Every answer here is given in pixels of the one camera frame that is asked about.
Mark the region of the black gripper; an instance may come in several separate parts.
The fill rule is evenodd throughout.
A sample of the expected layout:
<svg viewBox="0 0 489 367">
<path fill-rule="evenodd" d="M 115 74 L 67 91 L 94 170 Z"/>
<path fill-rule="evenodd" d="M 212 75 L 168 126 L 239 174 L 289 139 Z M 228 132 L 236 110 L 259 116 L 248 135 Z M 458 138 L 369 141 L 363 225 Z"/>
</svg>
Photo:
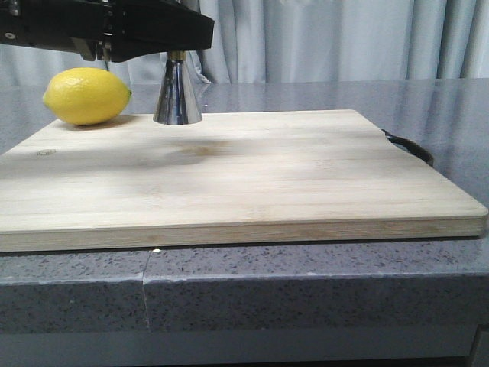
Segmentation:
<svg viewBox="0 0 489 367">
<path fill-rule="evenodd" d="M 178 1 L 2 1 L 1 42 L 115 63 L 212 46 L 214 21 Z"/>
</svg>

